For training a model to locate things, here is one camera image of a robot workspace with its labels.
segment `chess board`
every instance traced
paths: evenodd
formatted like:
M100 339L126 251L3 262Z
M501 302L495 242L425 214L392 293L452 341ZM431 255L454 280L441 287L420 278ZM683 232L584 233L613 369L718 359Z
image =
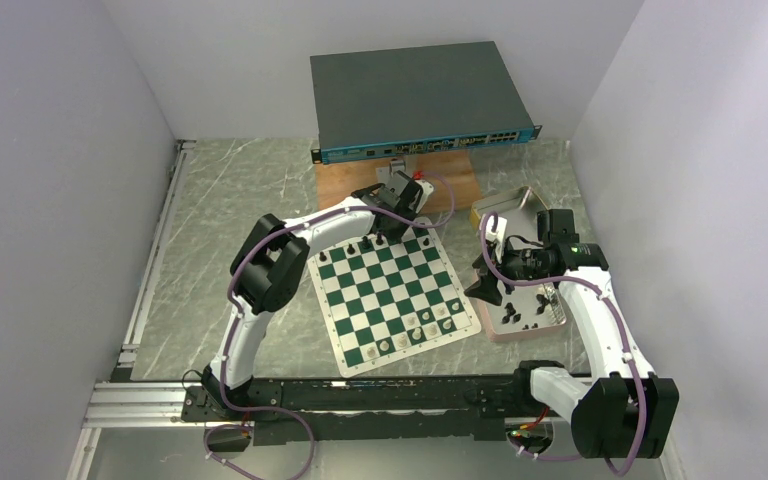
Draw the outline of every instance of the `chess board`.
M429 224L427 218L416 220ZM368 372L481 331L434 230L355 238L308 260L337 366Z

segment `floor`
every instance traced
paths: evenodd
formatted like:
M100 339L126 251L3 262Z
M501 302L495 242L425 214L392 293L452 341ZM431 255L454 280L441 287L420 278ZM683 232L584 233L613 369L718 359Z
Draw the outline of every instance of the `floor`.
M230 313L225 299L228 267L255 220L267 212L292 218L316 210L310 149L314 139L226 139L196 144L184 166L184 192L171 232L134 380L178 379L202 369L215 355ZM572 208L584 241L589 221L573 174L567 143L538 140L526 145L470 151L484 195L530 185L552 207ZM438 229L464 285L479 254L475 231L459 211ZM258 352L257 376L339 376L330 341L307 276L293 301L279 312ZM546 359L573 372L589 371L573 322L558 332L495 344L482 334L379 368L370 375L508 373L520 360Z

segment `chess square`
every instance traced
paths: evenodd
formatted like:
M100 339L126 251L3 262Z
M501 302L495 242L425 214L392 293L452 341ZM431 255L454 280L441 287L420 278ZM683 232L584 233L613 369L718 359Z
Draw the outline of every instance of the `chess square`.
M384 277L373 278L371 283L372 289L376 292L383 292L384 290L390 289L390 285Z
M372 342L370 342L371 345L364 345L360 347L360 354L363 355L363 361L368 362L370 360L375 360L380 355L378 353L378 347L376 347Z
M402 276L399 275L398 273L391 273L390 275L385 275L384 278L387 279L387 285L389 285L390 288L393 288L405 283L404 280L402 280Z
M379 323L384 323L384 313L381 311L380 308L370 308L366 311L366 318L369 320L370 325L377 325Z
M412 282L414 280L419 280L419 277L416 275L416 271L412 268L408 270L402 270L399 273L402 275L402 280L405 283Z
M457 315L452 315L452 321L455 322L455 327L458 330L472 325L472 321L470 321L469 315L467 315L465 312L458 313Z
M440 254L437 252L436 248L426 248L422 251L422 254L425 255L425 259L429 262L438 260L440 258Z
M440 327L437 325L437 322L429 323L428 325L422 326L422 332L425 334L425 338L428 340L435 339L442 335L440 333Z
M375 254L378 255L378 261L385 262L393 259L393 252L389 248L382 248L381 250L375 250Z
M387 320L385 325L387 325L387 331L390 332L390 335L396 335L405 331L405 324L401 318Z
M390 290L384 290L384 291L378 292L375 294L375 297L378 300L378 304L381 306L390 305L391 303L396 301L395 299L393 299L393 293L390 292Z
M399 313L402 315L407 315L409 313L413 312L413 304L410 300L402 300L399 302L396 302L396 308L399 309Z
M439 290L432 290L430 292L427 292L425 294L425 298L428 299L428 303L431 305L437 305L438 303L443 303L443 295L440 294Z
M363 259L363 264L367 267L371 267L372 265L378 265L378 255L375 254L374 251L370 251L368 253L364 253L361 255L361 259Z
M420 278L419 284L422 285L423 292L431 292L437 290L437 281L434 280L434 277Z
M455 290L454 285L447 285L440 289L440 295L443 296L443 300L449 301L458 298L458 292Z
M357 287L354 285L344 288L342 292L343 292L343 300L346 302L348 302L349 300L360 298L360 293L358 293Z
M373 293L375 293L375 289L372 288L372 282L360 282L357 284L357 287L358 287L358 293L362 297L366 295L372 295Z
M407 333L402 332L402 333L393 335L392 340L393 340L393 351L403 350L410 346L410 341L408 340Z
M337 275L343 275L351 271L352 269L351 267L349 267L349 262L346 262L346 261L334 262L334 273L336 273Z
M369 327L369 320L366 318L366 315L364 314L352 315L351 317L349 317L349 320L352 322L352 329L355 332Z
M355 335L357 335L358 343L360 345L366 345L375 341L375 337L372 336L372 330L370 330L369 327L356 331Z
M396 318L401 318L401 314L399 313L399 309L396 307L395 303L391 303L389 305L384 305L381 307L381 314L384 315L384 320L393 320Z
M438 273L445 273L446 272L446 266L443 265L442 260L437 260L435 262L430 262L428 264L428 268L431 269L431 273L438 274Z
M445 287L452 284L452 279L449 278L449 272L440 272L434 274L434 280L437 281L438 287Z
M339 305L345 301L343 298L343 292L337 290L336 292L331 292L325 295L325 298L328 299L329 305Z
M399 272L399 267L396 266L395 260L385 260L381 262L381 269L384 271L384 275L391 275Z
M347 367L354 367L355 365L363 363L363 355L360 354L360 348L346 350L343 353L343 356L345 357L344 361L346 362Z
M340 282L337 281L337 277L331 277L322 281L322 288L325 289L325 293L336 292L340 290Z
M352 271L352 278L355 283L367 282L369 281L369 272L366 271L366 268L362 267L360 270Z
M342 275L337 275L337 282L340 284L340 288L346 288L349 285L354 285L355 279L352 277L351 273L344 273Z
M414 311L420 311L423 308L428 308L431 305L428 303L428 298L426 298L425 295L420 295L417 297L410 297L411 303L413 304Z
M411 253L408 255L408 258L410 259L411 263L415 265L414 268L420 265L427 265L425 262L425 255L423 255L422 252Z
M410 239L410 240L404 241L402 242L402 245L404 245L405 251L407 253L418 252L422 249L419 246L419 242L416 239Z
M366 297L362 297L360 299L361 304L363 304L364 311L370 311L373 308L378 308L378 298L375 295L369 295Z
M376 342L390 336L390 331L387 330L386 323L378 323L376 325L372 325L369 327L369 330L372 331L372 337Z
M328 258L330 258L332 262L339 262L340 260L346 259L346 252L343 251L342 247L334 248L328 251Z
M355 255L354 257L349 258L349 268L352 270L358 270L364 267L363 258L361 258L360 255Z
M340 346L343 348L344 351L357 348L359 345L357 343L357 337L355 336L355 332L351 332L347 335L340 335Z
M378 264L370 265L367 267L366 273L369 274L369 278L380 278L384 276L384 269L382 269L381 265Z
M349 316L363 313L363 304L359 299L349 300L346 302L346 308L349 310Z
M337 272L334 271L334 265L323 265L319 267L319 276L322 277L323 280L337 276Z
M397 285L391 288L390 292L393 294L393 300L397 302L410 298L410 295L408 295L408 289L405 288L404 285Z
M395 262L399 270L407 270L411 268L411 266L413 265L413 263L411 262L411 259L407 255L396 258Z
M337 330L337 335L343 336L346 334L354 335L354 328L352 328L352 321L348 318L337 320L334 322L334 329Z
M331 313L334 315L334 318L349 318L349 309L346 308L345 303L333 305L331 307Z
M431 276L431 269L428 267L427 264L421 263L413 267L414 272L416 272L417 277L419 278L425 278Z

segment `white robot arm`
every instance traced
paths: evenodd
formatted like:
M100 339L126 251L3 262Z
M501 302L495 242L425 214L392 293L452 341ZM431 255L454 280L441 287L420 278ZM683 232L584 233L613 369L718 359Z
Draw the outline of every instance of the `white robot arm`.
M434 186L430 182L411 179L404 173L397 172L386 186L373 185L359 190L339 204L319 212L284 222L271 215L261 218L233 262L232 274L253 245L267 233L274 232L277 228L298 228L288 234L287 238L277 242L275 250L280 248L280 255L274 251L271 256L263 253L259 262L252 262L242 272L243 276L237 288L239 291L235 291L234 296L245 308L239 326L230 339L226 358L226 392L233 397L234 390L243 387L252 379L254 358L266 335L266 328L275 312L283 308L295 294L308 258L340 242L369 233L378 233L387 238L401 238L408 228L407 225L381 213L362 209L377 207L412 220L432 193ZM315 218L327 216L328 213L335 215L313 222ZM209 368L215 379L215 388L221 383L220 369L225 357L223 347L229 341L234 317L240 313L231 312L220 351L210 362Z

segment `purple cable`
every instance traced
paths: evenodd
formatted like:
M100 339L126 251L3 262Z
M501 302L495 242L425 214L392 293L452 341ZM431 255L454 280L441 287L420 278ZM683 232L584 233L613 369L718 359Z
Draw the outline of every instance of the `purple cable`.
M450 200L449 213L446 215L446 217L443 220L441 220L441 221L439 221L439 222L437 222L435 224L425 225L425 224L422 224L422 223L417 223L417 222L408 220L407 218L401 217L399 215L396 215L393 212L389 212L389 211L384 210L382 208L368 206L368 205L357 205L357 206L347 207L348 211L347 211L347 209L344 209L344 208L337 208L337 209L334 209L334 210L330 210L328 212L323 213L322 215L319 215L319 216L313 218L312 220L310 220L308 222L300 223L300 224L297 224L297 225L293 225L293 226L290 226L290 227L278 230L277 232L274 232L274 233L271 233L271 234L267 235L263 240L258 242L257 245L254 246L254 248L251 249L251 251L245 256L245 258L243 258L243 261L240 262L240 265L237 266L237 270L234 272L233 277L231 277L231 283L228 285L228 291L227 291L228 300L237 308L238 316L237 315L234 316L234 320L231 322L231 327L228 329L227 341L222 346L222 358L223 358L223 360L221 362L222 366L219 369L219 381L220 381L221 385L225 385L226 374L227 374L227 360L225 360L225 359L228 358L228 353L231 351L231 341L234 338L234 334L236 333L237 328L240 325L240 320L241 320L242 313L243 313L243 305L234 297L234 285L237 284L237 281L239 280L240 275L243 272L243 269L245 268L246 265L248 265L252 261L252 259L257 254L257 252L261 251L264 247L266 247L266 245L269 244L269 242L271 242L275 238L277 238L277 237L279 237L281 235L284 235L286 233L290 233L290 232L294 232L296 230L302 229L302 228L305 227L305 224L308 224L308 225L317 224L317 223L320 223L323 220L327 220L327 219L329 219L329 218L331 218L333 216L341 215L341 214L348 213L348 212L367 211L367 212L380 213L380 214L386 215L386 216L388 216L390 218L393 218L395 220L398 220L398 221L400 221L402 223L405 223L405 224L407 224L407 225L409 225L411 227L414 227L414 228L425 228L425 229L428 229L428 228L441 227L441 226L445 225L452 218L452 215L454 215L454 213L455 213L455 192L454 192L454 190L452 190L452 186L449 184L449 182L447 182L446 179L443 178L442 176L440 176L440 175L438 175L436 173L432 173L432 172L424 172L423 175L436 178L437 180L440 181L440 183L443 184L443 186L446 187L446 189L449 190L449 200ZM222 402L224 402L225 405L228 408L230 408L231 410L234 410L234 411L237 411L237 412L264 412L264 411L278 412L278 413L283 413L285 415L289 415L290 417L292 417L296 421L298 421L302 425L302 427L304 427L305 431L307 432L308 439L310 439L310 452L308 453L308 457L307 457L307 460L305 461L304 466L302 466L301 470L299 470L298 473L296 473L295 475L290 477L289 480L297 480L298 478L300 478L302 475L305 474L305 472L310 468L311 462L313 462L313 456L314 456L315 446L316 446L316 443L315 443L316 439L313 436L313 431L311 430L310 425L308 425L308 423L301 416L299 416L296 412L293 412L291 410L288 410L288 409L282 408L282 407L272 407L272 406L269 406L269 407L240 407L240 406L232 404L228 400L228 396L225 393L225 389L224 388L220 388L219 389L219 393L222 396ZM208 440L210 439L210 436L213 435L214 433L218 432L218 431L221 431L221 430L240 430L240 431L244 431L244 432L251 431L251 429L249 427L246 427L244 425L236 425L236 424L225 424L225 425L219 425L217 427L211 428L210 430L207 431L207 434L205 434L205 436L204 436L204 450L207 452L207 458L212 458L213 460L216 460L217 462L221 463L222 465L224 465L226 467L229 467L230 469L234 470L235 472L239 473L240 475L248 477L248 478L250 478L252 480L263 480L262 478L260 478L260 477L258 477L256 475L253 475L253 474L243 470L242 468L240 468L235 463L229 462L226 459L220 458L218 455L216 455L215 453L213 453L210 450L210 446L208 444Z
M486 236L485 232L487 231L487 222L491 217L493 218L493 231L495 232L496 227L498 226L498 223L499 223L499 214L496 212L490 212L484 215L484 217L481 219L481 224L478 226L478 234L481 240L481 256L484 257L484 262L487 264L487 268L490 269L490 271L493 272L493 275L495 275L496 278L501 280L502 283L506 285L510 285L512 287L534 287L537 285L542 285L544 283L573 282L593 290L593 293L595 293L596 296L602 295L602 289L600 289L595 284L588 282L587 280L583 280L581 278L569 277L566 275L559 275L556 277L541 278L539 280L515 281L502 275L502 273L499 272L499 270L496 268L496 265L493 264L493 261L490 259L490 253L487 251L487 241L485 240L485 236ZM626 334L625 327L623 326L620 312L617 310L617 307L614 305L614 303L611 301L610 298L604 297L601 300L605 302L605 306L608 307L608 310L611 312L611 315L614 317L614 321L617 323L617 330L619 330L619 333L620 333L620 342L622 343L622 346L623 346L623 353L631 353L631 346L628 343L628 335ZM634 432L634 439L631 442L631 448L628 451L628 456L626 457L625 463L623 463L622 468L618 470L609 458L605 459L605 462L608 464L608 468L614 473L614 475L618 477L625 476L625 474L628 473L628 471L631 469L631 465L634 463L634 459L637 457L637 452L640 451L640 444L643 443L643 433L646 428L646 396L643 392L643 382L640 380L640 374L637 372L637 364L634 361L634 357L632 357L631 360L628 361L628 368L631 370L631 376L634 379L634 388L637 391L637 398L638 398L638 404L639 404L640 410L637 415L637 429ZM553 461L562 462L567 460L577 460L578 458L581 458L581 456L575 456L575 457L538 456L537 460L544 460L547 462L553 462Z

